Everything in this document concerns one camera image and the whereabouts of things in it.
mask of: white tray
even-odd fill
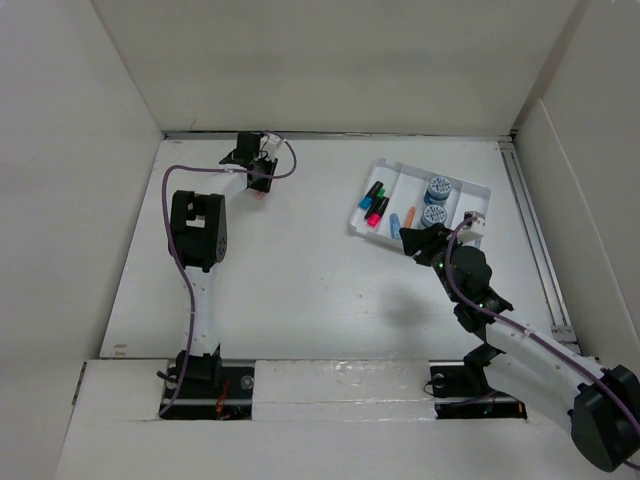
[[[365,237],[374,242],[384,243],[392,247],[402,249],[402,242],[391,237],[391,227],[389,216],[397,213],[400,217],[400,224],[404,226],[407,212],[412,206],[416,208],[413,216],[412,228],[423,228],[420,223],[420,216],[426,207],[424,194],[427,191],[429,180],[440,174],[429,172],[421,168],[412,167],[403,163],[389,163],[386,159],[377,160],[371,170],[367,184],[358,198],[358,203],[366,195],[376,181],[384,184],[385,196],[389,197],[389,204],[375,228],[367,225],[364,219],[366,210],[356,208],[349,221],[349,229],[352,233]],[[448,175],[442,175],[451,181],[451,194],[445,203],[447,211],[447,221],[445,227],[458,225],[464,219],[464,212],[473,210],[487,215],[489,209],[489,198],[491,190],[473,183],[458,180]]]

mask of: robotic arm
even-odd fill
[[[541,412],[570,434],[593,465],[615,470],[640,448],[638,379],[623,366],[607,370],[577,355],[530,324],[514,321],[513,314],[501,316],[513,307],[489,286],[492,271],[484,253],[456,241],[458,232],[464,243],[481,236],[484,220],[475,212],[465,218],[469,225],[455,232],[442,224],[400,230],[404,253],[434,268],[456,303],[458,322],[484,342],[464,358],[462,376],[474,391],[502,391]],[[439,381],[442,387],[448,379]],[[437,385],[434,395],[446,396]]]

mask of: orange pen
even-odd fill
[[[416,213],[416,207],[411,207],[409,212],[407,213],[407,219],[404,221],[404,228],[411,228],[411,224],[413,223],[413,216]]]

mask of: red marker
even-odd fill
[[[387,205],[389,204],[389,197],[384,197],[376,208],[376,211],[369,217],[367,221],[367,225],[370,227],[377,227],[382,215],[384,215],[384,211],[387,209]]]

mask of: round container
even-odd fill
[[[424,203],[428,205],[444,205],[451,193],[451,181],[446,177],[433,177],[429,180]]]
[[[440,205],[427,205],[420,216],[420,222],[425,228],[432,227],[436,223],[447,221],[447,211]]]

